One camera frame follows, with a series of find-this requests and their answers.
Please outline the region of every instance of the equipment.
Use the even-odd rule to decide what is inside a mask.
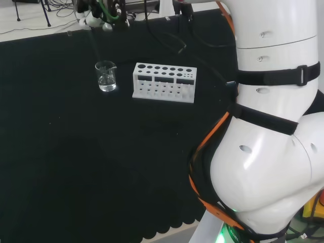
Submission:
[[[197,68],[137,63],[133,98],[194,102]]]
[[[303,116],[318,87],[316,1],[222,2],[235,30],[239,95],[195,150],[190,182],[242,238],[284,242],[292,217],[324,188],[324,113]],[[216,146],[213,134],[230,115]]]

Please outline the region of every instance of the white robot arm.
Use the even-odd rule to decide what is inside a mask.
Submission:
[[[297,78],[308,81],[239,84],[238,105],[298,123],[297,129],[288,135],[233,117],[211,162],[221,201],[257,234],[273,235],[324,188],[324,113],[303,116],[318,89],[317,76],[304,80],[302,68],[318,64],[316,1],[221,2],[233,19],[240,71],[301,68]]]

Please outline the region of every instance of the tabletop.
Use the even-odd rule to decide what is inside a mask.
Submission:
[[[176,17],[150,21],[173,47]],[[224,113],[235,47],[205,48],[180,19],[187,50],[174,55],[147,31],[75,31],[0,43],[0,239],[2,242],[140,242],[199,220],[187,157]],[[196,32],[234,43],[217,10]],[[191,54],[206,61],[206,65]],[[117,90],[100,91],[94,65],[116,63]],[[134,100],[136,62],[198,68],[194,104]]]

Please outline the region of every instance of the screw hole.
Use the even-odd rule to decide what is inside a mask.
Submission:
[[[258,88],[258,89],[257,89],[257,92],[258,92],[259,94],[263,94],[263,95],[265,95],[265,94],[269,94],[269,93],[270,93],[270,90],[269,90],[268,88]]]
[[[315,144],[311,143],[310,147],[312,148],[314,153],[317,153],[317,147],[315,146]]]
[[[245,153],[252,153],[252,150],[248,146],[241,145],[239,148]]]

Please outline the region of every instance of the green light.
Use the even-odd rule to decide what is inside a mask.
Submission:
[[[215,243],[225,243],[225,238],[222,233],[219,234]]]

